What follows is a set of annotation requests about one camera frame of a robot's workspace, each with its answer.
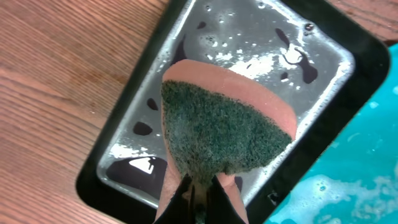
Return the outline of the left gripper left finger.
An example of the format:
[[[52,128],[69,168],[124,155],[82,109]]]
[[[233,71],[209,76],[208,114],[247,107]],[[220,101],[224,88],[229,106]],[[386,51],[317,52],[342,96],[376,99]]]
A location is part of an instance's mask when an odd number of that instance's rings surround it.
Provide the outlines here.
[[[182,179],[163,214],[154,224],[194,224],[195,186],[187,174]]]

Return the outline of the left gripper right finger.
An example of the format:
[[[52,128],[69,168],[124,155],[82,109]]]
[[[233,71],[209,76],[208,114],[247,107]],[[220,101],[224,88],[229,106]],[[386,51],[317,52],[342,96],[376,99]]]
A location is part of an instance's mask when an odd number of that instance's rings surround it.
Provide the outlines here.
[[[212,178],[206,192],[206,224],[244,224],[230,202],[218,178]]]

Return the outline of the pink green sponge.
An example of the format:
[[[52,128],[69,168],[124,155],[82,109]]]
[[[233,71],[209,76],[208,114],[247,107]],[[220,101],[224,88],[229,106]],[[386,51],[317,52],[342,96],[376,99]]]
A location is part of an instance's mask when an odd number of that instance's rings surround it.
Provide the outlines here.
[[[161,95],[167,168],[155,220],[188,174],[195,186],[195,223],[206,223],[206,192],[214,176],[247,223],[235,176],[267,166],[294,141],[292,107],[254,80],[189,59],[164,73]]]

